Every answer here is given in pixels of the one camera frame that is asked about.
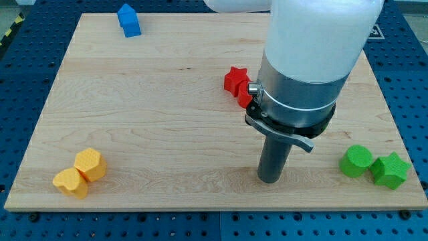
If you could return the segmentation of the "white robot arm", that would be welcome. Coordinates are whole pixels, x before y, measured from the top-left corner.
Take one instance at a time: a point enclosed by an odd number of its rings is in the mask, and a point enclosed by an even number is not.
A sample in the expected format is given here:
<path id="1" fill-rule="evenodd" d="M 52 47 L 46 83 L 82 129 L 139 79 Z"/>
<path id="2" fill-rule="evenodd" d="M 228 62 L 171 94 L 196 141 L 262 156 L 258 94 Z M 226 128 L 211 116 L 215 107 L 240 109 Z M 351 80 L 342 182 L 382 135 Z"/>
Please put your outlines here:
<path id="1" fill-rule="evenodd" d="M 336 100 L 384 0 L 204 0 L 219 13 L 269 11 L 257 103 L 286 126 L 315 125 Z"/>

